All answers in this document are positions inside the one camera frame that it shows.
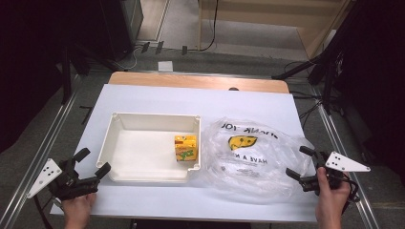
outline wire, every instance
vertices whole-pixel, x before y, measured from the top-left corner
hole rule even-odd
[[[41,204],[39,203],[38,196],[33,196],[33,201],[35,202],[36,209],[38,209],[39,215],[41,215],[42,221],[45,224],[45,228],[53,229],[50,223],[48,222],[47,218],[45,217],[44,211],[41,209]]]
[[[352,181],[347,175],[343,174],[343,176],[344,176],[345,178],[341,178],[341,177],[336,177],[336,176],[334,176],[334,175],[330,175],[330,177],[332,177],[332,178],[335,178],[335,179],[338,179],[338,180],[340,180],[340,181],[348,182],[348,183],[349,183],[349,185],[350,185],[350,187],[351,187],[351,193],[349,194],[349,200],[350,200],[351,202],[358,202],[358,201],[360,201],[360,198],[357,196],[358,184],[357,184],[356,182]]]
[[[322,104],[322,100],[319,100],[313,107],[311,107],[309,110],[306,112],[300,114],[300,119],[305,118],[304,123],[302,125],[302,128],[304,129],[305,124],[307,123],[307,120],[309,118],[309,115],[316,110],[320,105]]]
[[[209,29],[211,29],[211,32],[214,34],[214,29],[212,28],[212,20],[211,20],[211,16],[209,16]],[[216,50],[218,48],[218,46],[217,46],[217,42],[215,42],[215,49],[214,49],[214,51]]]
[[[292,97],[294,99],[322,99],[321,95],[305,94],[305,93],[301,93],[301,92],[297,92],[297,91],[290,91],[290,93],[293,94]]]
[[[131,67],[124,67],[120,64],[118,64],[117,62],[113,61],[114,64],[118,65],[119,67],[121,67],[123,70],[132,70],[135,68],[135,66],[137,65],[137,58],[135,57],[135,51],[139,50],[140,47],[135,47],[134,50],[132,51],[132,55],[134,56],[135,59],[135,63],[131,66]]]
[[[50,198],[48,199],[48,201],[45,203],[45,205],[42,206],[41,210],[44,210],[44,209],[47,207],[47,205],[51,202],[52,198],[53,198],[53,197],[50,197]]]
[[[215,15],[214,15],[214,36],[212,37],[211,43],[210,43],[209,46],[206,47],[205,49],[202,49],[202,50],[189,50],[189,51],[191,51],[191,52],[192,52],[192,51],[204,52],[204,51],[208,50],[209,48],[211,48],[212,44],[214,44],[214,40],[215,40],[215,27],[216,27],[216,25],[217,25],[218,2],[219,2],[219,0],[217,0],[217,5],[215,6]]]
[[[304,64],[304,63],[306,63],[306,61],[292,61],[292,62],[289,62],[289,63],[286,64],[286,66],[284,66],[284,73],[287,72],[287,67],[288,67],[289,65],[291,65],[291,64]]]

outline black stand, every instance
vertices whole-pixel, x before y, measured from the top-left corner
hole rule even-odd
[[[325,76],[325,89],[323,92],[323,105],[330,115],[330,92],[332,87],[332,80],[336,76],[336,59],[339,54],[344,50],[344,47],[347,43],[351,42],[349,31],[352,29],[352,22],[355,21],[359,15],[361,9],[363,9],[366,4],[366,0],[357,0],[354,2],[354,6],[350,10],[349,14],[346,16],[346,19],[343,21],[340,28],[337,30],[336,35],[333,37],[329,45],[325,50],[314,57],[310,61],[307,61],[292,70],[282,73],[276,76],[272,76],[272,79],[287,79],[307,68],[315,65],[312,72],[308,76],[309,84],[316,85],[322,78]]]
[[[85,47],[74,44],[63,47],[62,50],[62,75],[63,75],[63,98],[62,104],[65,104],[72,95],[72,82],[71,82],[71,68],[70,63],[75,67],[77,73],[87,75],[90,71],[90,67],[86,62],[82,54],[85,54],[95,61],[105,66],[112,72],[118,71],[118,68],[106,59],[101,58],[92,51]]]

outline plastic container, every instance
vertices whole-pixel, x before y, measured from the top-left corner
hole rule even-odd
[[[186,182],[201,168],[200,133],[197,115],[114,113],[96,167],[109,162],[109,177],[117,182]],[[175,135],[197,137],[197,160],[176,160]]]

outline small yellow package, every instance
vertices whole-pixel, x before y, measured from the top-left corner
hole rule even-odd
[[[194,135],[176,135],[175,151],[177,161],[197,159],[197,138]]]

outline metal frame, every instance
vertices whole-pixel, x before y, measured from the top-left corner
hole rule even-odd
[[[53,147],[53,143],[56,140],[60,129],[63,126],[63,123],[65,122],[72,108],[72,105],[75,102],[77,90],[81,83],[81,76],[77,74],[73,83],[74,90],[72,92],[72,96],[66,101],[64,105],[60,107],[49,131],[47,132],[41,145],[39,146],[39,149],[36,152],[30,167],[28,168],[26,174],[24,175],[23,179],[12,195],[9,206],[7,207],[6,212],[0,220],[0,228],[12,228],[27,199],[27,193],[30,191],[32,184],[35,182],[41,169],[44,167],[48,159],[49,152]]]
[[[319,95],[319,96],[321,95],[318,88],[315,88],[312,86],[311,89],[312,89],[312,92],[314,95]],[[324,122],[325,128],[330,137],[330,141],[333,146],[333,149],[335,151],[339,152],[340,154],[342,154],[343,156],[348,156],[348,153],[345,150],[342,140],[340,139],[340,136],[337,133],[337,130],[334,126],[332,116],[327,114],[327,112],[325,111],[325,109],[322,105],[320,105],[318,107],[318,111],[319,111],[319,114],[321,115],[322,121]],[[364,189],[359,181],[359,178],[357,177],[357,175],[355,173],[350,173],[350,178],[358,184],[357,194],[360,197],[360,201],[357,202],[356,205],[357,205],[358,211],[360,213],[360,217],[363,219],[364,225],[366,226],[366,228],[372,228],[372,229],[380,228],[378,226],[378,222],[375,218],[375,215],[373,213],[373,209],[370,205],[370,202],[367,199]]]

